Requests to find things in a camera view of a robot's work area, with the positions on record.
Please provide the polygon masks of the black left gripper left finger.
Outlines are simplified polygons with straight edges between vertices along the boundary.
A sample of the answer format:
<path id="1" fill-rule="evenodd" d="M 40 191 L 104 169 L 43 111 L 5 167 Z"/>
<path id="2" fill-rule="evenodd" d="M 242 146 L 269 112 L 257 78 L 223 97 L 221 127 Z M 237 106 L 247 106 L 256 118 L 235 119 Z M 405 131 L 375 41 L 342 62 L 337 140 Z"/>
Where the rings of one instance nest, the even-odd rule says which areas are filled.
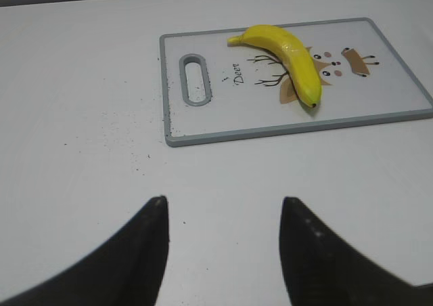
<path id="1" fill-rule="evenodd" d="M 155 305 L 168 251 L 168 201 L 156 196 L 78 263 L 2 303 Z"/>

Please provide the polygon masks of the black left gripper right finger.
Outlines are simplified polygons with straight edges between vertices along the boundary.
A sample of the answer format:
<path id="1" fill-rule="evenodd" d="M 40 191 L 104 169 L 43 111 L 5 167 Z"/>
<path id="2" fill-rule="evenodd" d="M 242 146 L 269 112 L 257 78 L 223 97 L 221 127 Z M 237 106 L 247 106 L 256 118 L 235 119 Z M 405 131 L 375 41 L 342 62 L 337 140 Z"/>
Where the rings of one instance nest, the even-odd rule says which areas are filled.
<path id="1" fill-rule="evenodd" d="M 432 304 L 432 285 L 410 285 L 386 271 L 296 197 L 283 200 L 279 256 L 292 305 Z"/>

